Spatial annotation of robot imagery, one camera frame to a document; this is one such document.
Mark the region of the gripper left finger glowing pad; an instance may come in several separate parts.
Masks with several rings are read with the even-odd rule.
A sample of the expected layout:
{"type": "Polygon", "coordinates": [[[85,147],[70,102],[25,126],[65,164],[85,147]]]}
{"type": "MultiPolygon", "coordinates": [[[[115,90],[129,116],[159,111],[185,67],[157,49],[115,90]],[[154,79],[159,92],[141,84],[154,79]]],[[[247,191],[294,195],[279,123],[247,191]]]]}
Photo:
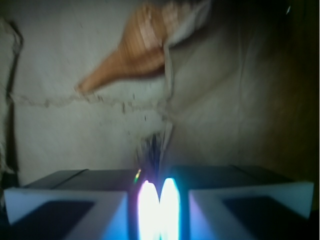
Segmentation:
{"type": "Polygon", "coordinates": [[[158,240],[141,170],[60,170],[4,192],[12,240],[158,240]]]}

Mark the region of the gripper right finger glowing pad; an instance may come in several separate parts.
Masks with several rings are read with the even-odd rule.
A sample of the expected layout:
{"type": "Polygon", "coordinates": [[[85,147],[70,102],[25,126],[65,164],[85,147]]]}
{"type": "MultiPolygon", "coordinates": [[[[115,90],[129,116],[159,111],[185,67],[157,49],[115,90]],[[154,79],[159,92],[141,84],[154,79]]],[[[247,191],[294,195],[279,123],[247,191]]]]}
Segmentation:
{"type": "Polygon", "coordinates": [[[176,165],[182,240],[304,240],[314,184],[253,165],[176,165]]]}

